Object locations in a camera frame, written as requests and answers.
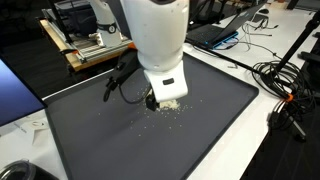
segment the white device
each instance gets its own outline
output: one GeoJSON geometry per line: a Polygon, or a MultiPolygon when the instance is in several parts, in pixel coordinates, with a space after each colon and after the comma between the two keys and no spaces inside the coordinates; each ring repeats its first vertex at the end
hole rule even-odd
{"type": "Polygon", "coordinates": [[[121,0],[121,5],[156,101],[187,95],[182,45],[189,0],[121,0]]]}
{"type": "Polygon", "coordinates": [[[97,43],[101,47],[121,44],[120,32],[109,5],[101,0],[88,0],[97,18],[97,43]]]}

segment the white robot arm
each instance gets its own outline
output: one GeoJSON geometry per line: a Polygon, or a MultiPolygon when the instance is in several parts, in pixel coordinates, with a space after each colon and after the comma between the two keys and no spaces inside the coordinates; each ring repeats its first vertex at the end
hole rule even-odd
{"type": "Polygon", "coordinates": [[[101,47],[114,47],[121,44],[115,18],[109,5],[101,0],[88,0],[97,18],[97,42],[101,47]]]}
{"type": "Polygon", "coordinates": [[[108,4],[116,17],[123,11],[130,30],[125,35],[137,47],[139,63],[156,102],[187,95],[182,45],[187,32],[189,0],[120,0],[120,3],[109,0],[108,4]]]}

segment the monitor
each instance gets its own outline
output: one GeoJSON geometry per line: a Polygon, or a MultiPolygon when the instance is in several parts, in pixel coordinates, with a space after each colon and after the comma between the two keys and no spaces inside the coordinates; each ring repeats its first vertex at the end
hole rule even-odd
{"type": "Polygon", "coordinates": [[[0,59],[0,127],[44,108],[43,101],[0,59]]]}

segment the keyboard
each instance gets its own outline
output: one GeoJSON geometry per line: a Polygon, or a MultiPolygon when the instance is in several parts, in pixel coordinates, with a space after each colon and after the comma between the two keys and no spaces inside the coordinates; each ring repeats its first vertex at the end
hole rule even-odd
{"type": "Polygon", "coordinates": [[[223,28],[209,24],[188,32],[187,39],[205,43],[215,39],[222,31],[223,28]]]}

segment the white table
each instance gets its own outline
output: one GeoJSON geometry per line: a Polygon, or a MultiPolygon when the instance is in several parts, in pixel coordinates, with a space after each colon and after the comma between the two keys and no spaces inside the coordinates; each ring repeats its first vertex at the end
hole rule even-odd
{"type": "MultiPolygon", "coordinates": [[[[278,24],[279,27],[274,30],[262,31],[262,33],[271,33],[272,37],[252,36],[252,43],[268,47],[277,52],[279,56],[283,56],[303,31],[305,24],[312,18],[308,14],[309,12],[301,10],[270,9],[269,26],[278,24]]],[[[230,20],[231,18],[222,21],[221,26],[225,26],[230,20]]],[[[239,37],[242,37],[242,30],[239,30],[239,33],[239,37]]],[[[310,51],[315,42],[316,38],[309,37],[298,52],[310,51]]],[[[273,60],[272,54],[264,49],[252,46],[251,50],[246,52],[246,48],[245,44],[238,44],[231,50],[220,51],[220,53],[250,66],[257,62],[273,60]]],[[[241,67],[238,69],[228,68],[233,64],[198,52],[189,44],[184,44],[184,51],[232,76],[257,86],[251,74],[241,67]]],[[[294,56],[290,62],[301,67],[304,61],[294,56]]],[[[189,179],[239,179],[268,132],[267,116],[277,102],[278,99],[260,89],[256,99],[230,126],[189,179]]],[[[31,115],[29,118],[46,119],[44,111],[31,115]]],[[[51,132],[47,142],[39,146],[31,146],[16,134],[12,124],[0,128],[0,134],[3,134],[4,131],[8,132],[0,137],[0,168],[16,160],[29,159],[59,179],[67,179],[51,132]]]]}

